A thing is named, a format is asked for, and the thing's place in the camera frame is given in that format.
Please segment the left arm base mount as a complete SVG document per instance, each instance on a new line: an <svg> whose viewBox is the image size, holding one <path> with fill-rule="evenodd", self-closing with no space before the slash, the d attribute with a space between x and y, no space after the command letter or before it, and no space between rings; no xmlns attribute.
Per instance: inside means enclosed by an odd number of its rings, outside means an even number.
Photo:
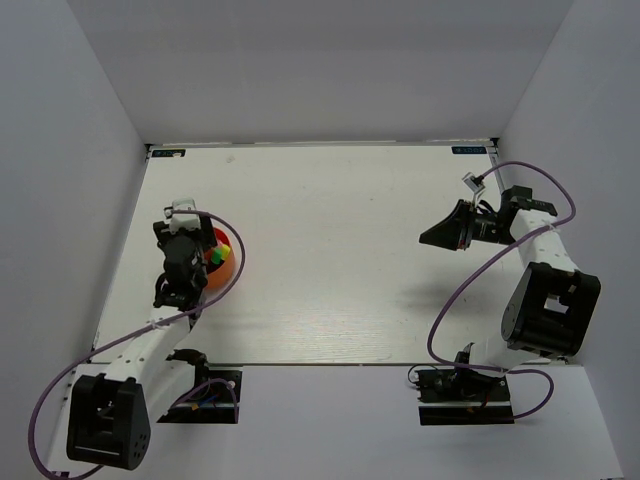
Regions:
<svg viewBox="0 0 640 480"><path fill-rule="evenodd" d="M241 367L201 367L195 377L195 393L172 406L159 423L233 425L240 413L243 369Z"/></svg>

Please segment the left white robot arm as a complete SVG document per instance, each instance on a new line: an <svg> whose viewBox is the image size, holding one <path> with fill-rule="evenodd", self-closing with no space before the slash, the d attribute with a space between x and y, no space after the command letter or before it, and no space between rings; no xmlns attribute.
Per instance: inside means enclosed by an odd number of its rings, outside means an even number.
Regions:
<svg viewBox="0 0 640 480"><path fill-rule="evenodd" d="M147 332L96 375L82 375L71 393L66 454L74 461L134 470L147 453L151 425L184 393L199 399L211 387L204 368L173 351L201 316L208 284L206 254L217 239L210 219L174 214L154 223L164 255Z"/></svg>

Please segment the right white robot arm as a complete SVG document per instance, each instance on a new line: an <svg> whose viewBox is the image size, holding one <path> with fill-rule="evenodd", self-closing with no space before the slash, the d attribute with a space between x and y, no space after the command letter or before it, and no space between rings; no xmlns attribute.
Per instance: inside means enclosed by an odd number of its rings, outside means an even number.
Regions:
<svg viewBox="0 0 640 480"><path fill-rule="evenodd" d="M472 399L488 377L500 377L538 359L576 355L600 292L600 280L580 270L556 229L553 204L536 200L530 188L514 186L498 210L485 201L459 200L441 222L424 231L422 244L465 250L472 242L499 244L519 254L523 274L505 307L500 328L459 351L451 366L453 390Z"/></svg>

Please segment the yellow highlighter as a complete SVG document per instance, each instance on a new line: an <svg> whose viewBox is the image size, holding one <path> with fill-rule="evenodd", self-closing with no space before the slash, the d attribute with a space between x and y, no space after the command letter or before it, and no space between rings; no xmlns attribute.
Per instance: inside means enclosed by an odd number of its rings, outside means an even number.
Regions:
<svg viewBox="0 0 640 480"><path fill-rule="evenodd" d="M223 262L228 258L229 254L231 253L231 247L229 245L224 244L224 243L218 244L214 249L220 249L221 250Z"/></svg>

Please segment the green highlighter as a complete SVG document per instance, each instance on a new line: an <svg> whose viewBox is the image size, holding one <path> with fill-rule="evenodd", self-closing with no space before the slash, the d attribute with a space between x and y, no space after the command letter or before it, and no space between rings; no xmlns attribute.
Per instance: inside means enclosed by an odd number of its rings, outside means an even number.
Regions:
<svg viewBox="0 0 640 480"><path fill-rule="evenodd" d="M210 263L212 265L219 265L223 262L222 252L220 249L212 249L210 255Z"/></svg>

